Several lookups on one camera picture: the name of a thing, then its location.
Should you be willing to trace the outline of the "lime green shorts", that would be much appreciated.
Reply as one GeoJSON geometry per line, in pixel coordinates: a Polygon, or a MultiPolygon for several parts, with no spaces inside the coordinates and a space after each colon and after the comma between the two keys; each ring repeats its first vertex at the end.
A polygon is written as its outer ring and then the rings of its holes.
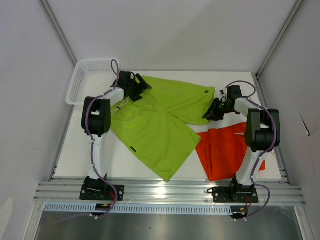
{"type": "Polygon", "coordinates": [[[204,126],[216,88],[144,76],[151,86],[137,101],[123,100],[112,111],[111,129],[150,170],[169,181],[200,142],[191,125],[204,126]]]}

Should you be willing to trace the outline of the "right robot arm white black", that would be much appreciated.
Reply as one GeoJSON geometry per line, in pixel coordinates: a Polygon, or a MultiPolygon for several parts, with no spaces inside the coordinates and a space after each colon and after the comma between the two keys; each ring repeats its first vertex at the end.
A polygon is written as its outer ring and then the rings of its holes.
{"type": "Polygon", "coordinates": [[[221,200],[239,202],[245,197],[258,200],[254,177],[261,166],[262,157],[278,147],[281,141],[280,112],[265,108],[244,96],[239,85],[228,84],[221,93],[225,100],[215,98],[203,115],[209,121],[222,121],[225,114],[236,113],[246,117],[244,141],[247,146],[241,167],[230,181],[228,187],[212,188],[212,196],[221,200]]]}

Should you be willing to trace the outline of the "orange shorts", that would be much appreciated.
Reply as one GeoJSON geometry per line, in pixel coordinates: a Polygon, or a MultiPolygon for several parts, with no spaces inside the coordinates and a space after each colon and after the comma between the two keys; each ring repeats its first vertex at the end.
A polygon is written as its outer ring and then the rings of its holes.
{"type": "Polygon", "coordinates": [[[240,169],[247,152],[245,130],[242,122],[198,134],[195,149],[209,181],[231,179],[240,169]]]}

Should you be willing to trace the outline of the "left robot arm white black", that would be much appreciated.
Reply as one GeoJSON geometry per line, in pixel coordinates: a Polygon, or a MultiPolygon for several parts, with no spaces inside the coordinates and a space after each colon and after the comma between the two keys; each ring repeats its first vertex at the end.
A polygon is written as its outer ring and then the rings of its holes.
{"type": "Polygon", "coordinates": [[[142,93],[152,87],[138,73],[120,71],[110,89],[97,97],[84,100],[81,127],[90,145],[88,175],[81,187],[79,199],[86,201],[122,201],[124,185],[107,182],[107,170],[103,159],[103,143],[111,129],[112,107],[120,101],[141,100],[142,93]]]}

